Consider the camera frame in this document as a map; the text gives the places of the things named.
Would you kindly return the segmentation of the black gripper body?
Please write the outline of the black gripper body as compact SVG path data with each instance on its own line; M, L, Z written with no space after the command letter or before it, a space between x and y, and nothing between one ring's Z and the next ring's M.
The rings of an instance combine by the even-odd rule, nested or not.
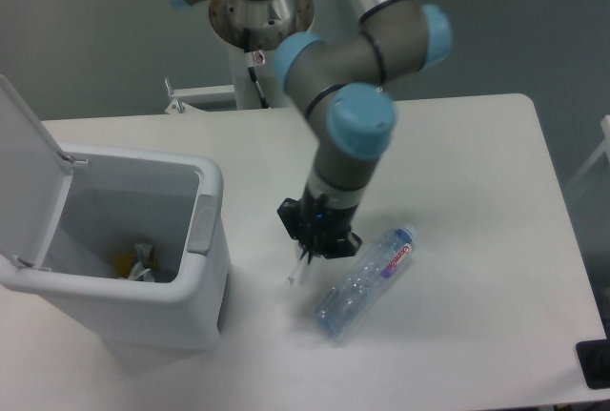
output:
M329 197L326 194L315 198L309 191L305 191L298 202L301 213L311 228L311 245L316 236L323 234L339 236L352 232L354 206L341 209L334 208L330 206Z

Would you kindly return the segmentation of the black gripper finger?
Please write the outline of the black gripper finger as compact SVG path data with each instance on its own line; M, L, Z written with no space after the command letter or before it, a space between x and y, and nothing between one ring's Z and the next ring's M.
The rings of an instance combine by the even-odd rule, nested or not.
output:
M297 243L302 250L302 254L309 253L311 228L301 213L299 202L292 198L286 198L278 207L277 213L288 236Z
M323 234L316 236L309 247L309 259L323 257L326 259L353 257L361 246L361 238L353 232L345 235L329 236Z

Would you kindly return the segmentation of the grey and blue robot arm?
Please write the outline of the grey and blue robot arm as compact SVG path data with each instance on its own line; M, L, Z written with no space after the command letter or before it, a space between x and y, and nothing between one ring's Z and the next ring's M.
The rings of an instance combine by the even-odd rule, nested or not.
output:
M222 40L247 55L271 55L279 89L318 140L302 197L284 200L278 215L302 260L353 256L361 240L352 220L396 123L383 86L449 55L446 14L415 0L351 0L357 34L329 44L311 32L311 0L169 1L208 2Z

